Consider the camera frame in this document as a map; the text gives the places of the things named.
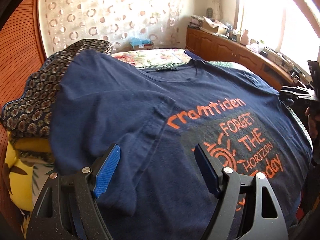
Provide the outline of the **person's right hand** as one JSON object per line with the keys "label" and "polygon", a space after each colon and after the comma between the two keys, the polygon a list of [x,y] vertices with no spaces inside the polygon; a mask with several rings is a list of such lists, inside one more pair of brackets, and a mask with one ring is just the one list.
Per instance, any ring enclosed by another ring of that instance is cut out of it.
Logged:
{"label": "person's right hand", "polygon": [[308,131],[311,139],[316,139],[319,134],[319,114],[315,114],[308,107],[305,111],[305,116],[308,118]]}

